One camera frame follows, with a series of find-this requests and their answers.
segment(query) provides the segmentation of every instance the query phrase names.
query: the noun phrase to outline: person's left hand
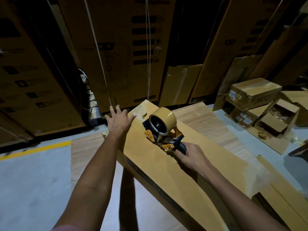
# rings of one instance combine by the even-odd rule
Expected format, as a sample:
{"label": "person's left hand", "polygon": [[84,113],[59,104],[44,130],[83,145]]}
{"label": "person's left hand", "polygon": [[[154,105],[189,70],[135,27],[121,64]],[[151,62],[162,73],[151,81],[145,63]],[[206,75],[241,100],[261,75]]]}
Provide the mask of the person's left hand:
{"label": "person's left hand", "polygon": [[124,109],[121,111],[120,106],[117,105],[116,113],[112,106],[110,106],[111,117],[105,115],[107,120],[109,133],[116,134],[122,136],[124,133],[129,131],[129,128],[132,125],[133,120],[136,117],[136,114],[132,114],[127,117],[127,110]]}

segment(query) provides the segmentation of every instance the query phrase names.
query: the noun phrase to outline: concrete floor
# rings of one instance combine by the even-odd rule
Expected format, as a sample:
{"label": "concrete floor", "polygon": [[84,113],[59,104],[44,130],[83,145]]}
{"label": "concrete floor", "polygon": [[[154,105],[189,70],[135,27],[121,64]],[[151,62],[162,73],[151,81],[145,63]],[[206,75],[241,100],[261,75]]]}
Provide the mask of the concrete floor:
{"label": "concrete floor", "polygon": [[[214,113],[254,156],[265,157],[298,191],[308,197],[305,159],[280,155],[227,118],[222,110]],[[89,132],[43,142],[37,147],[77,139],[105,129],[106,126],[102,125]],[[295,128],[294,132],[300,139],[308,139],[308,128]],[[297,144],[290,144],[286,152],[297,147]],[[0,161],[0,231],[50,230],[54,226],[71,193],[70,150],[70,146],[65,146]],[[137,217],[141,219],[143,215],[137,214]],[[115,224],[113,230],[119,230],[119,225]]]}

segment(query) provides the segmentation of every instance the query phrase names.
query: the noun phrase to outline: black handle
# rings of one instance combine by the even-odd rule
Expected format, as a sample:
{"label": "black handle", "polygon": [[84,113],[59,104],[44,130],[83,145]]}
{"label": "black handle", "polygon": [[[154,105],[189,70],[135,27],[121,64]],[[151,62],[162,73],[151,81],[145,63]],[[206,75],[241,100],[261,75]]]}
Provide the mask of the black handle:
{"label": "black handle", "polygon": [[182,142],[179,142],[179,144],[175,148],[182,152],[184,155],[186,155],[186,147]]}

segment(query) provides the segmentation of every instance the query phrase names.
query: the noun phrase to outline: yellow floor line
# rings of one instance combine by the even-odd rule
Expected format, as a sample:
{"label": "yellow floor line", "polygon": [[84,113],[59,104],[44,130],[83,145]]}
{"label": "yellow floor line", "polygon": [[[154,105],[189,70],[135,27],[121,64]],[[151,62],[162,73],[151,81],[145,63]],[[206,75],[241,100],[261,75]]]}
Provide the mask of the yellow floor line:
{"label": "yellow floor line", "polygon": [[50,149],[54,149],[54,148],[58,148],[58,147],[69,146],[70,144],[71,144],[71,141],[67,141],[67,142],[63,142],[63,143],[56,143],[56,144],[48,145],[48,146],[45,146],[45,147],[37,147],[37,148],[30,149],[30,150],[27,150],[27,151],[12,153],[10,155],[0,156],[0,161],[6,160],[6,159],[12,159],[12,158],[16,158],[16,157],[20,157],[20,156],[24,156],[24,155],[30,155],[30,154],[33,154],[33,153],[36,153],[36,152],[46,151],[46,150],[50,150]]}

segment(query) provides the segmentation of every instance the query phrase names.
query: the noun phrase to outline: person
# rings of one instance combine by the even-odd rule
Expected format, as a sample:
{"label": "person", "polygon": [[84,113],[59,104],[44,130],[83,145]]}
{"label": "person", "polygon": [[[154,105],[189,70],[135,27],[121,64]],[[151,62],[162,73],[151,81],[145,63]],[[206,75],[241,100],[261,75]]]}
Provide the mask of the person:
{"label": "person", "polygon": [[[105,115],[109,134],[90,160],[78,180],[66,209],[53,231],[100,230],[111,196],[116,156],[120,140],[126,137],[136,114],[110,107],[111,117]],[[233,186],[206,158],[198,145],[183,143],[187,152],[176,150],[174,155],[188,168],[207,181],[225,203],[241,230],[287,230],[266,211]]]}

